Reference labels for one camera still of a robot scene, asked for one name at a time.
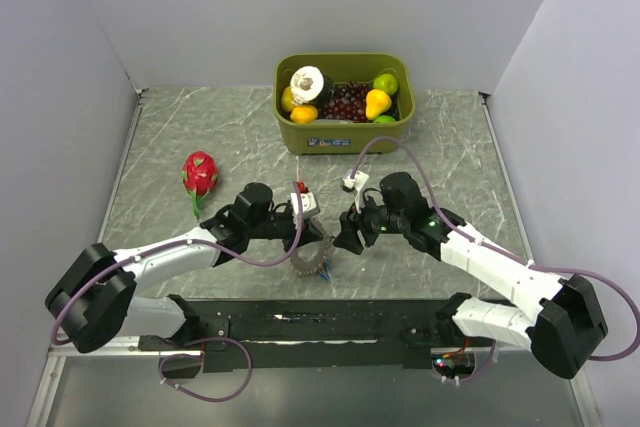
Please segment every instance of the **robotic arm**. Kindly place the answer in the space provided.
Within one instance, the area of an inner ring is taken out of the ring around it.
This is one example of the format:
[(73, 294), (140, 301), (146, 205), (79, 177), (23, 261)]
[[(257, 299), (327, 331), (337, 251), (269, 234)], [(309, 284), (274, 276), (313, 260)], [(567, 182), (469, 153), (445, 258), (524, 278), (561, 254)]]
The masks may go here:
[(515, 260), (487, 248), (498, 247), (472, 225), (443, 209), (456, 229), (442, 221), (422, 197), (406, 172), (380, 181), (383, 204), (368, 196), (368, 176), (351, 172), (343, 189), (356, 194), (351, 208), (340, 216), (340, 234), (334, 246), (360, 255), (381, 234), (400, 234), (409, 244), (435, 259), (473, 275), (507, 298), (513, 306), (455, 294), (438, 314), (438, 331), (454, 341), (487, 337), (531, 350), (554, 374), (573, 378), (608, 329), (593, 286), (583, 277), (564, 279), (530, 270)]
[[(313, 193), (301, 194), (301, 202), (304, 220), (298, 247), (324, 237), (310, 221), (319, 212)], [(81, 353), (128, 335), (153, 335), (183, 344), (199, 335), (198, 318), (188, 302), (177, 295), (149, 299), (137, 294), (177, 275), (231, 260), (231, 255), (214, 247), (216, 244), (241, 254), (251, 239), (280, 239), (288, 251), (296, 236), (297, 218), (297, 202), (287, 202), (278, 211), (273, 208), (273, 192), (268, 186), (248, 184), (233, 204), (178, 237), (135, 249), (110, 251), (103, 244), (88, 247), (51, 290), (45, 306), (57, 318), (91, 278), (132, 258), (133, 262), (91, 286), (73, 304), (62, 329)]]

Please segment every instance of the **yellow fruit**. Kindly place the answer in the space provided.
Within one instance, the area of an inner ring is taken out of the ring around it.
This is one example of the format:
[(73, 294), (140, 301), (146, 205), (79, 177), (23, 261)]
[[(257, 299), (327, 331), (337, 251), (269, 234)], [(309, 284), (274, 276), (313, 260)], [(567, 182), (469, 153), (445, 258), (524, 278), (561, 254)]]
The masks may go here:
[(380, 89), (370, 90), (367, 94), (366, 102), (367, 108), (365, 113), (369, 120), (374, 120), (380, 114), (385, 113), (391, 108), (391, 97)]
[(313, 105), (298, 105), (291, 112), (291, 122), (296, 124), (308, 124), (318, 118), (318, 109)]
[(284, 112), (291, 112), (296, 107), (296, 104), (293, 103), (291, 87), (287, 87), (282, 92), (282, 97), (280, 97), (280, 107)]

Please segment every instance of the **plastic container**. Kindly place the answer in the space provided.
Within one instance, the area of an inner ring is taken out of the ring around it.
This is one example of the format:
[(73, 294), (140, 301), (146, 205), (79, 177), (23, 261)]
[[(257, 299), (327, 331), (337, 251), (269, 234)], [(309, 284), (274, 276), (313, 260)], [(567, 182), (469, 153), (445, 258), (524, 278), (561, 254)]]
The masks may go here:
[[(282, 115), (280, 97), (291, 76), (305, 65), (318, 67), (336, 84), (371, 83), (380, 74), (392, 73), (398, 80), (396, 102), (400, 120), (389, 124), (329, 124), (311, 122), (296, 124)], [(371, 139), (388, 135), (401, 139), (415, 112), (409, 74), (404, 63), (393, 55), (374, 52), (332, 52), (297, 54), (283, 59), (276, 67), (273, 112), (280, 125), (282, 140), (296, 155), (357, 154)], [(397, 148), (393, 142), (379, 142), (370, 152), (388, 153)]]

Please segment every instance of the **white wall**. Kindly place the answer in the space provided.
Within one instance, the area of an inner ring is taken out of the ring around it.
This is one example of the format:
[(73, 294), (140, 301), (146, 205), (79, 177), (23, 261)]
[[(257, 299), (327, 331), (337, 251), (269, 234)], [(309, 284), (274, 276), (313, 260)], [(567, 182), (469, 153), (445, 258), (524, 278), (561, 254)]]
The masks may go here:
[[(587, 268), (640, 302), (640, 0), (545, 0), (490, 99), (536, 260)], [(634, 325), (599, 289), (610, 334)], [(640, 422), (640, 353), (589, 364), (605, 425)]]
[(95, 242), (135, 93), (86, 0), (0, 0), (0, 424), (26, 422), (44, 298)]
[(296, 52), (399, 55), (416, 86), (492, 92), (542, 0), (90, 0), (138, 87), (271, 84)]

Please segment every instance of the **table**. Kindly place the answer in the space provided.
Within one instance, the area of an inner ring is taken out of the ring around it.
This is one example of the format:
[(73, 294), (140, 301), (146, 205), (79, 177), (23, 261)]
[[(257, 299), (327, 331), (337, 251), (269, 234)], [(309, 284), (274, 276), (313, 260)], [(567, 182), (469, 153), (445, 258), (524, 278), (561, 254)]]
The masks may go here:
[[(442, 207), (486, 236), (522, 255), (523, 243), (505, 178), (482, 106), (474, 92), (419, 91), (406, 145), (421, 159)], [(112, 249), (147, 245), (188, 231), (197, 220), (181, 181), (187, 156), (209, 152), (221, 182), (203, 219), (233, 202), (249, 182), (263, 182), (276, 203), (288, 199), (291, 180), (316, 194), (318, 219), (337, 234), (338, 218), (352, 201), (340, 179), (354, 155), (301, 156), (284, 146), (271, 109), (270, 88), (154, 88), (143, 93), (142, 111), (108, 218), (104, 243)], [(362, 169), (377, 186), (385, 175), (417, 171), (403, 151), (369, 155)], [(277, 241), (252, 241), (247, 257), (282, 255)], [(448, 298), (455, 292), (495, 297), (488, 287), (451, 266), (414, 251), (401, 236), (381, 236), (361, 256), (339, 250), (331, 282), (299, 278), (287, 263), (258, 268), (232, 261), (176, 277), (145, 293), (185, 298)]]

